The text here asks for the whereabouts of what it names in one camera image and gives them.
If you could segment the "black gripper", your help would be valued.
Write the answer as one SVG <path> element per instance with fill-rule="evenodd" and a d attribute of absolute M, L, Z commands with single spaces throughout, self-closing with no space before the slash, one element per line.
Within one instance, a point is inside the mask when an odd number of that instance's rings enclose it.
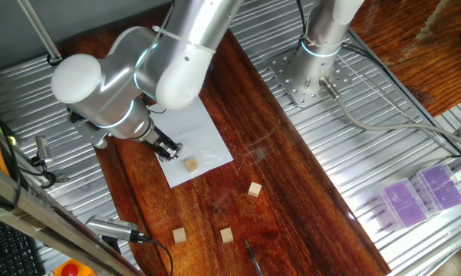
<path fill-rule="evenodd" d="M 150 122 L 147 130 L 140 137 L 140 142 L 148 146 L 155 153 L 171 153 L 158 155 L 161 162 L 168 162 L 180 155 L 183 148 L 182 143 L 173 142 L 153 121 Z"/>

